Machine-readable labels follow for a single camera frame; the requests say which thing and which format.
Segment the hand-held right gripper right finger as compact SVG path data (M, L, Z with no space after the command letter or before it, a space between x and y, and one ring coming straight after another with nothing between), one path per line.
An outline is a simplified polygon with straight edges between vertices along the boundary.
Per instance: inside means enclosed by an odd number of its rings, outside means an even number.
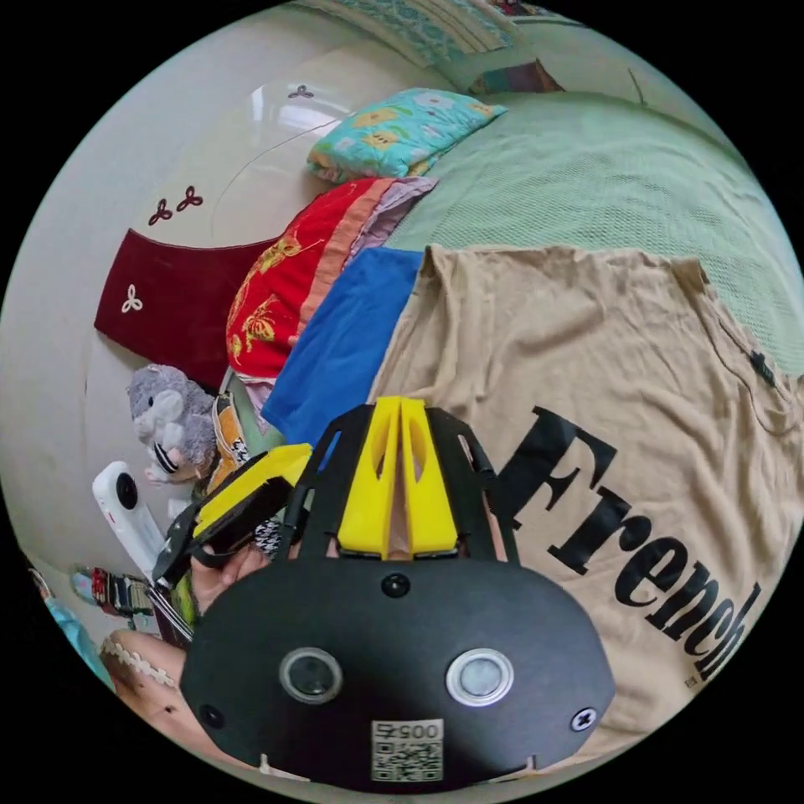
M425 403L403 398L399 413L410 554L415 559L452 554L458 533Z

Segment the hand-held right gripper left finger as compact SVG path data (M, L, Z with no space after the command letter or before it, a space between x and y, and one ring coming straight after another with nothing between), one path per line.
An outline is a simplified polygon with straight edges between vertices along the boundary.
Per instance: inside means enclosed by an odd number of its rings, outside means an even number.
M338 543L343 553L387 559L399 444L399 399L380 398L368 412Z

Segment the person's left hand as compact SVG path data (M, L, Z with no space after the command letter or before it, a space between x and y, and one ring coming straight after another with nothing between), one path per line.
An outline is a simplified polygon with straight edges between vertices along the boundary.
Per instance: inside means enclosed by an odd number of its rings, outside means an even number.
M222 567L209 567L192 557L190 587L197 611L195 625L225 591L268 564L267 556L254 543L246 545Z

